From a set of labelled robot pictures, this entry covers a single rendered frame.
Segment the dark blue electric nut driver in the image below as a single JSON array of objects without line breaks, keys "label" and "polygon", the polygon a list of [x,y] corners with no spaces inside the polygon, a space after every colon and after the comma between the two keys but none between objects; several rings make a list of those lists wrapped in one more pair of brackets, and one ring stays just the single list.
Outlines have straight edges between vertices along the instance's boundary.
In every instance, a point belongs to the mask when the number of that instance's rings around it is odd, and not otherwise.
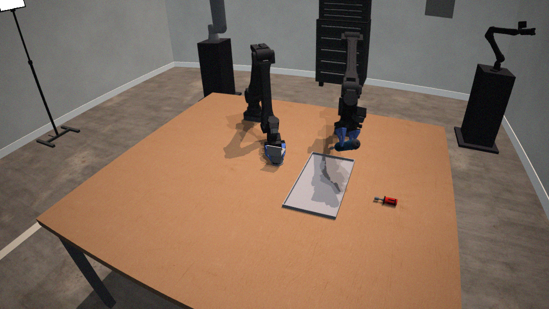
[{"label": "dark blue electric nut driver", "polygon": [[343,147],[341,147],[340,142],[337,142],[335,143],[334,147],[331,146],[329,148],[330,150],[335,149],[336,151],[341,152],[341,151],[348,151],[348,150],[357,150],[360,147],[360,145],[361,143],[358,139],[351,139],[351,140],[344,141]]}]

